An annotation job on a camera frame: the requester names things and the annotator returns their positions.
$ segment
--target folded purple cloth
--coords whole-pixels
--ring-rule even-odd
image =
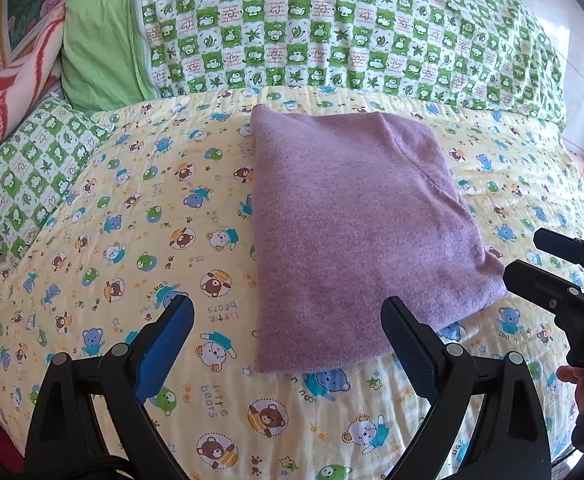
[[[507,294],[427,126],[258,105],[251,128],[259,371],[391,352],[380,322],[389,296],[437,330]]]

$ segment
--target bear face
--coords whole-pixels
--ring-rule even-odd
[[[359,415],[343,433],[344,442],[353,442],[358,446],[367,446],[376,437],[378,429],[368,415]]]
[[[197,452],[198,454],[211,458],[212,460],[217,460],[223,456],[225,449],[216,441],[215,437],[208,436],[207,440],[197,449]]]
[[[214,231],[213,233],[208,233],[207,239],[210,240],[210,245],[216,251],[221,251],[230,243],[230,235],[227,234],[226,231]]]
[[[214,278],[213,274],[208,273],[208,275],[211,276],[210,279],[207,280],[203,285],[201,285],[201,288],[208,294],[210,294],[210,296],[212,296],[213,298],[217,298],[218,293],[223,288],[223,283]]]
[[[89,330],[83,330],[83,342],[87,348],[92,348],[98,345],[101,342],[102,336],[102,328],[91,328]]]
[[[203,364],[207,365],[213,372],[220,372],[227,358],[225,348],[214,341],[197,346],[196,353],[203,361]]]
[[[259,412],[259,418],[266,428],[283,428],[286,424],[285,418],[278,411],[275,404],[268,404]]]
[[[507,323],[508,325],[517,325],[518,319],[521,316],[521,312],[517,308],[501,307],[499,308],[500,316],[503,322]]]
[[[345,372],[340,368],[317,373],[316,382],[329,392],[348,392],[350,387]]]

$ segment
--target cartoon bear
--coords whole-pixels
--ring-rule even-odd
[[[170,416],[171,412],[176,408],[176,395],[174,392],[165,386],[162,386],[159,393],[155,397],[150,397],[147,399],[150,404],[153,404],[157,408],[163,410],[165,416]]]
[[[19,408],[21,407],[22,400],[21,389],[16,386],[13,386],[10,398],[12,399],[12,405],[14,406],[14,409],[18,412]]]
[[[194,175],[195,171],[194,164],[189,164],[186,162],[185,164],[181,164],[174,172],[174,174],[176,175],[176,178],[179,179],[179,182],[182,182],[186,178]]]
[[[454,321],[452,324],[444,326],[440,331],[439,335],[443,336],[445,339],[450,341],[460,341],[460,329],[462,325],[458,321]]]
[[[76,241],[74,242],[74,249],[76,249],[76,252],[80,253],[81,251],[83,251],[88,244],[90,243],[90,235],[83,234],[81,236],[79,236]]]
[[[25,343],[19,343],[19,348],[14,353],[16,357],[16,361],[18,364],[22,364],[22,362],[28,358],[28,346]]]
[[[363,454],[371,453],[385,443],[387,434],[390,432],[382,415],[378,416],[377,423],[374,424],[369,415],[358,415],[343,433],[343,442],[363,446]]]
[[[130,209],[134,204],[136,204],[141,198],[139,193],[134,193],[128,196],[123,202],[126,205],[126,209]]]
[[[169,239],[169,246],[175,249],[185,249],[194,243],[196,235],[189,227],[183,229],[176,229]]]
[[[340,464],[329,464],[319,471],[316,475],[316,480],[345,480],[351,472],[351,467],[345,467]]]
[[[208,233],[207,239],[215,251],[222,251],[227,245],[230,246],[230,251],[233,251],[236,242],[239,241],[239,235],[234,229],[223,226],[218,231]]]
[[[201,290],[211,298],[223,296],[225,294],[225,292],[221,294],[223,288],[232,288],[232,282],[230,276],[222,270],[208,272],[201,280]]]
[[[130,150],[130,153],[140,152],[144,144],[142,140],[137,140],[128,146],[128,150]]]
[[[104,345],[105,341],[102,340],[103,329],[102,328],[91,328],[89,330],[83,330],[83,342],[85,346],[81,348],[89,356],[95,356],[101,351],[101,347]]]
[[[258,419],[259,429],[265,433],[265,436],[272,438],[271,430],[273,428],[284,428],[287,424],[285,417],[278,410],[278,406],[270,403],[266,408],[257,410],[254,405],[249,405],[249,413],[253,419]]]
[[[103,296],[110,303],[112,301],[118,301],[123,297],[126,291],[126,284],[121,280],[121,278],[115,278],[110,282],[105,282],[105,288],[103,289]]]
[[[222,444],[217,441],[216,437],[208,436],[207,440],[201,444],[201,447],[197,448],[197,452],[200,455],[208,457],[212,460],[212,469],[219,467],[220,461],[224,456],[230,454],[234,451],[235,445],[232,443],[228,447],[224,448]]]
[[[196,347],[197,355],[203,361],[203,364],[208,366],[213,372],[220,372],[223,368],[223,363],[230,356],[236,359],[236,352],[232,348],[232,341],[219,332],[202,333],[201,339],[208,342],[204,345]]]
[[[118,264],[123,259],[123,256],[126,255],[126,248],[126,244],[121,245],[115,242],[114,245],[111,245],[103,251],[103,258],[108,261],[109,266]]]
[[[510,306],[501,307],[498,311],[501,317],[499,323],[503,327],[503,332],[506,334],[515,334],[518,332],[518,319],[521,316],[521,312],[517,308],[511,308]]]
[[[63,262],[66,260],[67,256],[65,253],[56,253],[56,256],[52,260],[52,265],[54,267],[54,272],[61,268]]]
[[[241,166],[236,171],[234,171],[234,176],[240,182],[245,184],[246,182],[251,182],[254,180],[254,170],[252,168],[248,168],[247,166]]]
[[[456,162],[465,162],[465,154],[461,150],[452,148],[449,154]]]
[[[552,327],[546,323],[540,323],[538,329],[536,337],[539,341],[547,347],[552,346],[552,343],[554,342],[554,338],[552,337]]]
[[[72,324],[72,315],[69,312],[64,312],[63,316],[56,316],[54,321],[56,323],[56,331],[59,334],[67,334],[67,327]]]
[[[303,383],[307,389],[315,396],[325,397],[328,400],[336,400],[330,392],[348,392],[349,382],[345,372],[340,368],[325,370],[315,374],[306,374]]]
[[[556,378],[556,372],[550,374],[546,384],[553,395],[558,396],[560,394],[560,381]]]

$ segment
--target pillow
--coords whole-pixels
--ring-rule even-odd
[[[21,258],[107,131],[49,97],[0,146],[0,251]]]
[[[156,99],[140,73],[141,41],[131,0],[67,0],[61,82],[72,107],[114,110]]]

